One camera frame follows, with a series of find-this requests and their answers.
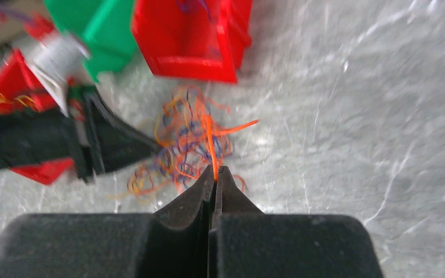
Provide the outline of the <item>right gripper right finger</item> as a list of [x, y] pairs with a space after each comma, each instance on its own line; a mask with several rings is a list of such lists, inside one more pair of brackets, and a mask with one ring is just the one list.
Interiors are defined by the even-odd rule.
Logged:
[[209, 277], [383, 277], [371, 237], [342, 214], [265, 214], [218, 170]]

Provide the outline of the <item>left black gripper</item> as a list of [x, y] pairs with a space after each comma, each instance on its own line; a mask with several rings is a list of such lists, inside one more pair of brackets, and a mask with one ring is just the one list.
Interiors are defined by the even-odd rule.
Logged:
[[[161, 151], [151, 137], [116, 116], [95, 86], [84, 87], [85, 130], [96, 174], [107, 174]], [[59, 109], [0, 115], [0, 170], [71, 158], [77, 176], [87, 180], [92, 169], [75, 122]]]

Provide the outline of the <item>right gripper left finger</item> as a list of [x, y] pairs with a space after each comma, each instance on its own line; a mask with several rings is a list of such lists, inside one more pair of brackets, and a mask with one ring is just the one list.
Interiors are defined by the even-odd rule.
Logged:
[[0, 234], [0, 277], [208, 277], [213, 170], [157, 212], [25, 214]]

